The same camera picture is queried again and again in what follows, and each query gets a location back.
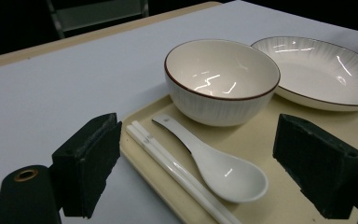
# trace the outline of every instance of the tray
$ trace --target tray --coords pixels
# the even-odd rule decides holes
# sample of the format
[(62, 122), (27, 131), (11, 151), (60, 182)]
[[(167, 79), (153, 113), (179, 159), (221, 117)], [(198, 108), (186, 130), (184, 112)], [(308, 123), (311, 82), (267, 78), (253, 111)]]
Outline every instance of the tray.
[(339, 113), (311, 109), (274, 95), (268, 107), (248, 123), (229, 128), (201, 125), (183, 115), (167, 95), (123, 120), (121, 152), (185, 223), (215, 223), (214, 219), (166, 173), (126, 132), (127, 125), (138, 120), (204, 186), (195, 162), (173, 134), (151, 121), (166, 113), (212, 147), (253, 162), (269, 180), (267, 194), (252, 203), (221, 203), (243, 223), (355, 223), (354, 208), (350, 220), (323, 218), (300, 192), (299, 186), (272, 158), (278, 117), (281, 113), (315, 123), (348, 144), (358, 148), (358, 112)]

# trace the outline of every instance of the black foam block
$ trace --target black foam block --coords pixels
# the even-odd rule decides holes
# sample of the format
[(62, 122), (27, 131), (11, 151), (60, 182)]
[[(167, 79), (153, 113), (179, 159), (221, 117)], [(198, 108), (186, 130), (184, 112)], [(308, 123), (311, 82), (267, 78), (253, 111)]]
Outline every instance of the black foam block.
[(90, 120), (52, 155), (51, 174), (67, 217), (90, 218), (120, 156), (116, 114)]
[(273, 157), (324, 217), (349, 218), (357, 189), (356, 148), (305, 119), (281, 114)]

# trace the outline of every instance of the dark background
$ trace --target dark background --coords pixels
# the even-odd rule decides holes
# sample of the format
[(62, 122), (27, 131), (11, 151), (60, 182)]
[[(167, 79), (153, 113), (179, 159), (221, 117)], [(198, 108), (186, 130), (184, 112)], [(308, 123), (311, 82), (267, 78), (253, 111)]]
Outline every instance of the dark background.
[[(95, 3), (103, 0), (51, 0), (56, 9)], [(150, 16), (207, 1), (149, 0)], [(358, 0), (249, 0), (247, 2), (274, 8), (316, 21), (358, 30)], [(104, 24), (92, 29), (100, 29)], [(0, 54), (26, 49), (58, 40), (59, 36), (48, 11), (46, 0), (0, 0)]]

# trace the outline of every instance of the white table surface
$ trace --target white table surface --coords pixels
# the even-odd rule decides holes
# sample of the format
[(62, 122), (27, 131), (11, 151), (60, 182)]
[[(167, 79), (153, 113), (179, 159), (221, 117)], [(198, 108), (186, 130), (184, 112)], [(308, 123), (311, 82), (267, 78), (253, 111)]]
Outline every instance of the white table surface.
[[(357, 31), (235, 1), (0, 66), (0, 184), (23, 166), (50, 166), (51, 154), (90, 119), (117, 112), (122, 120), (166, 95), (163, 61), (174, 46), (200, 38), (251, 45), (280, 35), (358, 52)], [(121, 157), (93, 217), (62, 215), (62, 223), (180, 220)]]

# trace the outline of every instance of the spoon handle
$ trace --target spoon handle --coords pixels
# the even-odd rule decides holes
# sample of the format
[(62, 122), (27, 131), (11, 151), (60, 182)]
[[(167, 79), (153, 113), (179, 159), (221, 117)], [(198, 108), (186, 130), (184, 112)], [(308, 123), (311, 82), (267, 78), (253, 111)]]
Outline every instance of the spoon handle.
[(153, 121), (162, 125), (170, 132), (172, 132), (179, 140), (193, 153), (196, 148), (204, 145), (199, 138), (191, 133), (188, 129), (183, 127), (178, 121), (166, 114), (157, 115), (152, 118)]

